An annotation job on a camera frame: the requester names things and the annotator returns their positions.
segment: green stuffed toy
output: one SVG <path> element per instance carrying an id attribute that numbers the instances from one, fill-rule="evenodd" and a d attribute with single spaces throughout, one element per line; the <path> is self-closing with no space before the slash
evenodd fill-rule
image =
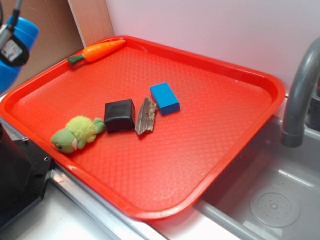
<path id="1" fill-rule="evenodd" d="M 104 121 L 100 118 L 92 120 L 85 116 L 72 118 L 64 129 L 56 132 L 51 138 L 55 148 L 64 153 L 70 154 L 77 149 L 83 149 L 86 143 L 92 143 L 96 134 L 106 129 Z"/>

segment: orange carrot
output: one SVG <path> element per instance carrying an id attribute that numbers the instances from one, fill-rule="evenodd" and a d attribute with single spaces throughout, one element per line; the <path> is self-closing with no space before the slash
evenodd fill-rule
<path id="1" fill-rule="evenodd" d="M 74 65 L 83 59 L 92 62 L 119 49 L 125 42 L 126 40 L 115 40 L 87 46 L 83 49 L 82 54 L 70 56 L 67 59 L 70 65 Z"/>

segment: piece of wood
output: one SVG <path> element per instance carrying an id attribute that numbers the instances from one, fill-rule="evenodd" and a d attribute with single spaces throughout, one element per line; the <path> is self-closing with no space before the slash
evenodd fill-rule
<path id="1" fill-rule="evenodd" d="M 138 135 L 141 135 L 144 132 L 152 132 L 154 130 L 156 109 L 157 104 L 151 102 L 150 98 L 146 96 L 140 107 L 138 119 L 135 125 L 135 130 Z"/>

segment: blue sponge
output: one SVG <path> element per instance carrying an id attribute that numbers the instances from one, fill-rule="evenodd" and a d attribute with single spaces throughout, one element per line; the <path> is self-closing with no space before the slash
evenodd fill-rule
<path id="1" fill-rule="evenodd" d="M 163 82 L 150 87 L 153 100 L 158 105 L 160 113 L 167 115 L 180 110 L 180 103 L 168 83 Z"/>

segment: gray sink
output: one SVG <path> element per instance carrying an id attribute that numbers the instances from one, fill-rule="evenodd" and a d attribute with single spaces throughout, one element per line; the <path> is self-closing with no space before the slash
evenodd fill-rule
<path id="1" fill-rule="evenodd" d="M 195 206 L 241 239 L 320 239 L 320 135 L 280 143 L 272 117 Z"/>

